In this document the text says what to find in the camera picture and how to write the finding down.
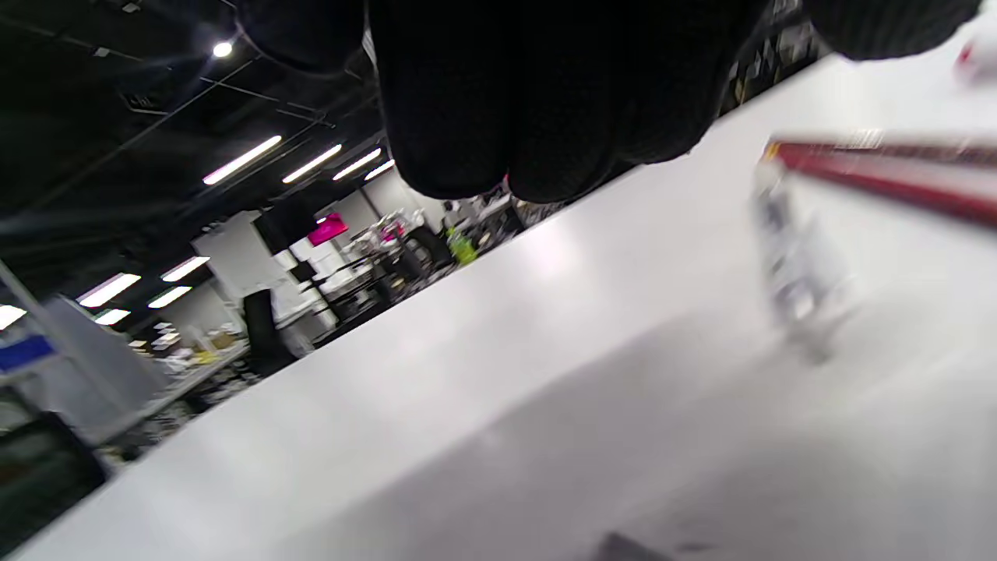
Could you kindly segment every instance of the finger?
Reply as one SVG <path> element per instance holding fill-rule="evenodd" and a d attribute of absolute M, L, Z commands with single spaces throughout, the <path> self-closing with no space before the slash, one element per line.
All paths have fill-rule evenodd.
<path fill-rule="evenodd" d="M 510 126 L 500 0 L 371 0 L 392 154 L 416 191 L 480 195 L 505 174 Z"/>
<path fill-rule="evenodd" d="M 284 66 L 334 76 L 359 47 L 363 0 L 240 0 L 237 19 L 250 43 Z"/>
<path fill-rule="evenodd" d="M 521 199 L 581 196 L 613 163 L 610 7 L 570 0 L 520 4 L 509 187 Z"/>
<path fill-rule="evenodd" d="M 713 124 L 738 50 L 767 0 L 627 0 L 619 64 L 629 83 L 622 158 L 638 164 L 688 153 Z"/>
<path fill-rule="evenodd" d="M 814 27 L 852 59 L 922 53 L 976 16 L 980 0 L 807 0 Z"/>

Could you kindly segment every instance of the black chair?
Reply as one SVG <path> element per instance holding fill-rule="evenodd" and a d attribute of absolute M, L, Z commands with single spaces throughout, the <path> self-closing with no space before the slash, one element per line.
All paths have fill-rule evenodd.
<path fill-rule="evenodd" d="M 55 413 L 0 436 L 0 558 L 106 481 L 104 466 Z"/>
<path fill-rule="evenodd" d="M 242 300 L 242 316 L 249 335 L 249 368 L 267 377 L 297 360 L 277 329 L 270 290 L 254 292 Z"/>

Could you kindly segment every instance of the fluorescent light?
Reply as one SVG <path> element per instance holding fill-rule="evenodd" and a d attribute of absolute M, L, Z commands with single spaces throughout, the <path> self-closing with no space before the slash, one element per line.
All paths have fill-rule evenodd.
<path fill-rule="evenodd" d="M 169 273 L 166 273 L 165 275 L 163 275 L 163 280 L 166 281 L 166 282 L 176 282 L 176 281 L 179 281 L 180 279 L 183 279 L 187 275 L 190 275 L 191 273 L 193 273 L 193 270 L 195 270 L 198 267 L 204 265 L 210 259 L 211 258 L 203 258 L 203 257 L 190 258 L 187 261 L 185 261 L 185 262 L 177 265 L 176 267 L 172 268 L 169 271 Z"/>
<path fill-rule="evenodd" d="M 231 162 L 219 168 L 218 171 L 204 178 L 204 184 L 214 185 L 219 181 L 227 178 L 228 176 L 234 174 L 239 168 L 245 166 L 249 162 L 252 162 L 256 158 L 259 158 L 259 156 L 264 152 L 266 152 L 267 150 L 270 150 L 271 148 L 277 146 L 277 143 L 279 142 L 280 142 L 279 136 L 273 137 L 272 139 L 264 142 L 263 144 L 257 146 L 256 148 L 250 150 L 249 152 L 246 152 L 242 156 L 239 156 L 235 160 L 232 160 Z"/>
<path fill-rule="evenodd" d="M 313 168 L 315 168 L 315 166 L 318 166 L 322 162 L 325 162 L 326 160 L 332 158 L 333 156 L 336 155 L 337 152 L 339 152 L 342 149 L 343 149 L 343 145 L 341 145 L 341 144 L 337 144 L 336 146 L 330 148 L 322 156 L 319 156 L 318 158 L 316 158 L 316 159 L 312 160 L 311 162 L 305 164 L 304 168 L 301 168 L 297 172 L 294 172 L 293 174 L 291 174 L 291 175 L 287 176 L 286 178 L 284 178 L 284 183 L 291 183 L 292 181 L 294 181 L 294 180 L 300 178 L 301 176 L 307 174 Z"/>
<path fill-rule="evenodd" d="M 364 164 L 367 164 L 368 162 L 370 162 L 371 160 L 377 158 L 378 156 L 381 156 L 381 149 L 380 148 L 377 149 L 377 150 L 375 150 L 374 152 L 371 152 L 367 156 L 364 156 L 360 160 L 357 160 L 353 164 L 350 164 L 350 166 L 348 168 L 346 168 L 342 172 L 339 172 L 338 174 L 336 174 L 336 177 L 332 178 L 332 181 L 339 181 L 339 180 L 345 178 L 346 176 L 348 176 L 348 175 L 352 174 L 353 172 L 357 171 Z"/>
<path fill-rule="evenodd" d="M 0 329 L 6 329 L 27 311 L 13 305 L 0 305 Z"/>
<path fill-rule="evenodd" d="M 166 292 L 163 292 L 157 298 L 149 302 L 149 307 L 153 309 L 158 309 L 161 307 L 167 307 L 175 299 L 183 296 L 184 294 L 190 292 L 190 286 L 177 286 L 176 288 L 171 288 Z"/>
<path fill-rule="evenodd" d="M 124 292 L 125 288 L 135 284 L 141 278 L 142 277 L 139 277 L 138 275 L 118 273 L 110 280 L 106 280 L 100 286 L 77 298 L 77 301 L 80 305 L 85 307 L 100 307 L 107 303 L 111 298 Z"/>
<path fill-rule="evenodd" d="M 131 314 L 130 311 L 123 309 L 105 309 L 104 311 L 98 313 L 97 317 L 94 317 L 94 321 L 100 325 L 114 325 L 115 323 L 128 317 L 129 314 Z"/>
<path fill-rule="evenodd" d="M 214 58 L 223 59 L 232 54 L 232 44 L 228 41 L 218 43 L 214 46 L 214 49 L 211 50 L 211 54 L 214 55 Z"/>
<path fill-rule="evenodd" d="M 179 333 L 171 333 L 169 335 L 163 335 L 162 337 L 153 341 L 153 348 L 159 349 L 160 347 L 163 346 L 170 346 L 173 344 L 174 341 L 176 341 L 179 338 L 180 338 Z"/>
<path fill-rule="evenodd" d="M 382 173 L 387 172 L 388 170 L 392 169 L 393 167 L 395 167 L 395 161 L 394 160 L 388 160 L 387 162 L 385 162 L 384 164 L 382 164 L 380 168 L 378 168 L 378 169 L 374 170 L 373 172 L 367 174 L 367 177 L 364 178 L 364 181 L 371 181 L 372 179 L 380 176 Z"/>

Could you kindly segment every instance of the white wall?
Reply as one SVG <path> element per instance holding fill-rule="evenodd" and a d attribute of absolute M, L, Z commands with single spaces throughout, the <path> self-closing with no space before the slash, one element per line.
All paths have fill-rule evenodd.
<path fill-rule="evenodd" d="M 363 189 L 374 206 L 382 213 L 388 214 L 404 209 L 406 214 L 411 215 L 421 209 L 426 212 L 426 221 L 434 231 L 443 219 L 443 203 L 416 193 L 405 183 L 405 180 L 396 170 L 389 170 L 381 174 L 380 177 L 365 185 Z M 323 211 L 323 213 L 325 212 L 339 213 L 342 215 L 343 221 L 350 227 L 349 232 L 342 237 L 341 245 L 347 244 L 350 238 L 381 219 L 371 210 L 370 205 L 360 193 L 354 193 L 333 204 L 329 209 Z"/>
<path fill-rule="evenodd" d="M 312 267 L 315 268 L 315 278 L 323 279 L 322 285 L 325 286 L 325 289 L 327 290 L 347 282 L 354 277 L 352 270 L 349 269 L 340 271 L 339 273 L 333 275 L 334 272 L 346 265 L 346 260 L 344 260 L 343 256 L 341 256 L 339 252 L 332 247 L 330 242 L 319 244 L 318 246 L 312 246 L 311 242 L 308 240 L 299 240 L 291 245 L 291 250 L 294 252 L 294 256 L 298 261 L 308 261 L 311 263 Z M 286 271 L 290 271 L 294 268 L 294 260 L 287 251 L 281 252 L 275 257 Z M 304 282 L 298 285 L 298 289 L 309 293 L 307 292 L 308 288 Z"/>
<path fill-rule="evenodd" d="M 346 199 L 337 202 L 331 207 L 329 212 L 339 213 L 343 217 L 343 222 L 346 223 L 346 226 L 350 227 L 350 230 L 346 234 L 336 239 L 341 240 L 341 245 L 348 244 L 350 238 L 380 220 L 380 217 L 375 215 L 374 211 L 371 210 L 367 201 L 364 201 L 364 196 L 359 193 L 352 193 Z"/>
<path fill-rule="evenodd" d="M 259 213 L 239 213 L 218 229 L 194 240 L 197 253 L 211 258 L 211 268 L 224 291 L 241 300 L 247 295 L 270 288 L 273 307 L 282 317 L 304 304 L 298 282 L 270 255 L 252 221 Z"/>
<path fill-rule="evenodd" d="M 443 219 L 443 203 L 436 199 L 424 197 L 405 183 L 398 170 L 391 169 L 364 186 L 364 191 L 374 202 L 374 206 L 382 213 L 393 213 L 405 209 L 410 215 L 422 209 L 426 211 L 426 220 L 435 230 Z"/>
<path fill-rule="evenodd" d="M 235 308 L 229 307 L 218 290 L 215 279 L 205 282 L 160 310 L 160 316 L 172 323 L 184 340 L 194 342 L 195 332 L 207 334 L 224 323 L 233 323 L 242 329 Z"/>

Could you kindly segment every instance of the white table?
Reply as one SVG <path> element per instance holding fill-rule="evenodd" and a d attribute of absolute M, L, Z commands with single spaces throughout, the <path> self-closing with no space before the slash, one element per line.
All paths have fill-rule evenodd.
<path fill-rule="evenodd" d="M 704 561 L 992 559 L 997 234 L 808 189 L 866 291 L 814 367 L 747 213 L 774 132 L 997 127 L 997 87 L 951 80 L 960 37 L 822 62 L 210 412 L 15 559 L 567 561 L 612 529 Z"/>

